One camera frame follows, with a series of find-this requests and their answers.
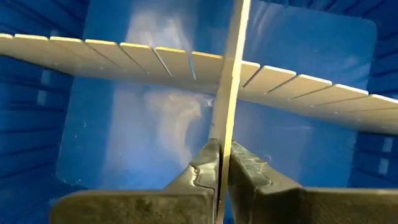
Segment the blue container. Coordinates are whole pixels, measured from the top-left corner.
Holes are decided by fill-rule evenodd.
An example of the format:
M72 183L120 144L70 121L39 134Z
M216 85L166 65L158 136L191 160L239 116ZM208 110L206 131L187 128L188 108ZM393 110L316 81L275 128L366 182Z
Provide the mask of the blue container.
M396 98L397 6L252 0L244 59ZM0 32L222 55L231 10L227 0L3 0ZM206 142L213 100L1 57L0 223L46 223L76 190L161 189ZM305 186L398 187L395 136L238 101L234 138Z

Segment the blue ribbed wall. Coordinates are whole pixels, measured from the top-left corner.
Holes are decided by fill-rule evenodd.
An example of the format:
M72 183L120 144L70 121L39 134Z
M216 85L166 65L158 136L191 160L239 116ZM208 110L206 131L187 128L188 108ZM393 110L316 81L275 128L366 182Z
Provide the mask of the blue ribbed wall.
M0 32L81 37L88 1L2 0ZM0 57L0 223L47 223L73 78Z
M398 98L398 1L396 0L272 0L373 21L377 44L368 77L370 93ZM398 187L398 138L358 133L349 187Z

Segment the blue plastic bin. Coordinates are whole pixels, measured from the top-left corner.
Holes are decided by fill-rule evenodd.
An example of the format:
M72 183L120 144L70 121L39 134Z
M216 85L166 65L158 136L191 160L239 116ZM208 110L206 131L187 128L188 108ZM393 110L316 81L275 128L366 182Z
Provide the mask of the blue plastic bin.
M244 59L397 98L397 7L252 0ZM0 32L222 55L231 10L228 0L2 0ZM47 223L76 190L164 187L206 142L213 99L1 57L0 223ZM305 186L398 187L395 136L238 101L234 139Z

